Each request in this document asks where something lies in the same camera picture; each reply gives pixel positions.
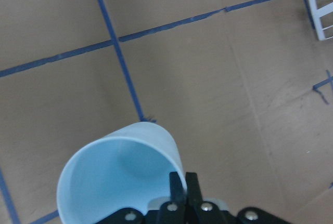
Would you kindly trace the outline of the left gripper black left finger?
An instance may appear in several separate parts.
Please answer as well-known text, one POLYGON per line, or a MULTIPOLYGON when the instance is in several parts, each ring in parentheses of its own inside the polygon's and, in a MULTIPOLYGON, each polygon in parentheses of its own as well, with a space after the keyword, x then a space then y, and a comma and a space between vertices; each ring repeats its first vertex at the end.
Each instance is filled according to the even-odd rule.
POLYGON ((170 172, 170 199, 174 203, 185 204, 185 191, 177 172, 170 172))

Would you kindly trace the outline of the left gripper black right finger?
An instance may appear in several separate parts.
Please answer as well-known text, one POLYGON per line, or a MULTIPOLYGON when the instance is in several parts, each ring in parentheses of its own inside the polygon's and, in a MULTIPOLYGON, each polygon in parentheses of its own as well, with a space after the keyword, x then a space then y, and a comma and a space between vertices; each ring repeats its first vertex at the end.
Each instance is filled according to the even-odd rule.
POLYGON ((202 202, 198 176, 196 173, 187 172, 185 179, 187 183, 187 201, 189 205, 198 205, 202 202))

